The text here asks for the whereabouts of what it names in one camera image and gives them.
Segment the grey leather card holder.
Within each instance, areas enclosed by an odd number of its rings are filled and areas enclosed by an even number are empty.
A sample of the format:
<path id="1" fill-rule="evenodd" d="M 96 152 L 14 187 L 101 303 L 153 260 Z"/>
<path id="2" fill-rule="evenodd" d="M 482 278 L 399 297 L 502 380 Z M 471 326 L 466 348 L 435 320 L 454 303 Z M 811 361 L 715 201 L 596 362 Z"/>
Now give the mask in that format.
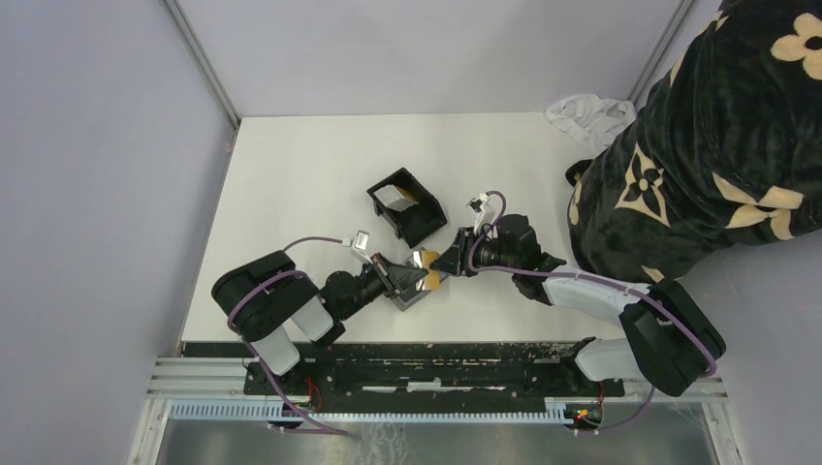
<path id="1" fill-rule="evenodd" d="M 403 265 L 410 265 L 414 267 L 422 267 L 423 266 L 423 256 L 425 254 L 432 255 L 432 251 L 428 251 L 425 248 L 415 250 L 411 253 L 411 255 L 406 258 L 402 264 Z M 417 302 L 425 298 L 432 292 L 432 289 L 428 289 L 425 286 L 425 281 L 421 280 L 417 282 L 413 288 L 403 291 L 397 296 L 391 298 L 391 302 L 394 306 L 397 307 L 399 311 L 406 311 L 411 306 L 415 305 Z"/>

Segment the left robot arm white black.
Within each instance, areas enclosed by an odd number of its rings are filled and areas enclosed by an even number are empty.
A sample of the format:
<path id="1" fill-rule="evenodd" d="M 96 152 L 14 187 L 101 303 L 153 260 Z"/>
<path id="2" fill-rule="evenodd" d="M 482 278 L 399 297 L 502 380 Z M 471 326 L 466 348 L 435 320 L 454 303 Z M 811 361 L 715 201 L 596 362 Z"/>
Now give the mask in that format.
<path id="1" fill-rule="evenodd" d="M 212 286 L 227 325 L 250 345 L 278 391 L 298 391 L 305 379 L 301 355 L 284 325 L 294 323 L 313 344 L 326 347 L 344 332 L 344 321 L 380 297 L 398 302 L 422 290 L 429 270 L 394 263 L 380 253 L 359 274 L 337 271 L 321 287 L 283 250 L 235 268 Z"/>

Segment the gold credit card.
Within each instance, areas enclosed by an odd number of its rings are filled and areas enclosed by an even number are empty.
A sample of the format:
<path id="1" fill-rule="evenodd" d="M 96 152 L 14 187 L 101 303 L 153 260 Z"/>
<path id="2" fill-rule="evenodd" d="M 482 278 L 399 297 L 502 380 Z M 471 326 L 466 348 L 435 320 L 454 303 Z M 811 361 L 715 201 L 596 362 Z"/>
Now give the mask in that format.
<path id="1" fill-rule="evenodd" d="M 418 249 L 412 253 L 412 264 L 426 272 L 425 276 L 417 281 L 415 289 L 420 292 L 435 291 L 441 286 L 440 273 L 432 268 L 432 264 L 440 257 L 435 251 Z"/>

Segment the black plastic card box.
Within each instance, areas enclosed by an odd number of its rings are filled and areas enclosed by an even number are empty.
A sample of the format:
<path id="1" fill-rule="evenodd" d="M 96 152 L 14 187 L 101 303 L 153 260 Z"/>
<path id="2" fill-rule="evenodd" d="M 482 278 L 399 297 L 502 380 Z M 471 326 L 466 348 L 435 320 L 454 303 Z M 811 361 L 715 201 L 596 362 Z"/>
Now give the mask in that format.
<path id="1" fill-rule="evenodd" d="M 438 199 L 407 168 L 396 170 L 366 193 L 375 214 L 383 217 L 409 248 L 421 245 L 448 223 Z"/>

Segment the stack of credit cards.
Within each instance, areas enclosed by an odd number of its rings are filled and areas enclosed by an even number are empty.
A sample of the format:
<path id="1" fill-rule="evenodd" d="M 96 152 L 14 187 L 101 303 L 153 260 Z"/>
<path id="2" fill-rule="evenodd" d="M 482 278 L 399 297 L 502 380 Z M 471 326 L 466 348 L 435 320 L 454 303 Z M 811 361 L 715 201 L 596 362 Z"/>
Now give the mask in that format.
<path id="1" fill-rule="evenodd" d="M 384 207 L 395 212 L 403 212 L 419 204 L 419 201 L 409 191 L 394 184 L 378 188 L 374 192 L 374 197 Z"/>

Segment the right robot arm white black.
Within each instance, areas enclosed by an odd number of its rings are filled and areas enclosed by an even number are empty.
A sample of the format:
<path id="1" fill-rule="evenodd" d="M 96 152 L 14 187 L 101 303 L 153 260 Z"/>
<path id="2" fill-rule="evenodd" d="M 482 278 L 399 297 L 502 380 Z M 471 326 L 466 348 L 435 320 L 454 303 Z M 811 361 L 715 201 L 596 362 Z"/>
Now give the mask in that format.
<path id="1" fill-rule="evenodd" d="M 727 346 L 702 309 L 677 281 L 631 283 L 583 271 L 543 251 L 526 216 L 458 229 L 431 268 L 452 276 L 501 271 L 530 300 L 583 311 L 622 329 L 621 339 L 593 338 L 559 370 L 562 387 L 584 395 L 598 382 L 640 378 L 680 396 L 712 376 Z"/>

